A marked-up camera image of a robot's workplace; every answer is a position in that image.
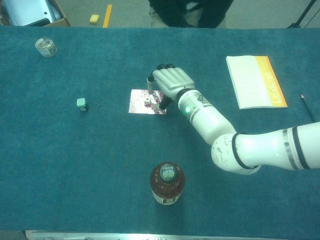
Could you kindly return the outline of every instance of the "yellow sponge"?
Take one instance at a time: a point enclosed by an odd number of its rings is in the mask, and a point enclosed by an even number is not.
[[[97,24],[97,22],[99,21],[99,15],[98,14],[92,14],[90,17],[90,23],[91,24]]]

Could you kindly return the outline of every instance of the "robotic arm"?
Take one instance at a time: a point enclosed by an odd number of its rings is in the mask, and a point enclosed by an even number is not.
[[[211,145],[213,162],[221,169],[237,174],[256,173],[261,165],[287,170],[320,168],[320,122],[247,135],[236,133],[232,124],[202,94],[194,81],[172,64],[159,65],[147,78],[152,94],[157,83],[164,98],[159,108],[178,102],[202,138]]]

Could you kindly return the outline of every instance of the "brown bottle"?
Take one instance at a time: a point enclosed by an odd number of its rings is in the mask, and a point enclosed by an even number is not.
[[[150,175],[150,186],[155,200],[163,205],[174,204],[184,190],[185,174],[175,163],[163,162]]]

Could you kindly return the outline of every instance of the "white notebook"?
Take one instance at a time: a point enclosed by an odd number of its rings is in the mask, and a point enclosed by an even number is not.
[[[226,63],[240,109],[287,107],[267,56],[227,56]]]

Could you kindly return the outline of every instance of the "gray floor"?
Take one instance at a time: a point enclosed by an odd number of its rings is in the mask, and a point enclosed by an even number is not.
[[[112,4],[109,28],[150,28],[148,0],[56,0],[73,27],[101,28],[108,4]],[[234,0],[227,12],[230,29],[282,29],[295,23],[310,0]],[[320,9],[317,1],[301,26],[305,27]],[[89,24],[99,14],[98,24]],[[320,28],[320,12],[307,28]],[[0,240],[25,240],[21,231],[0,231]]]

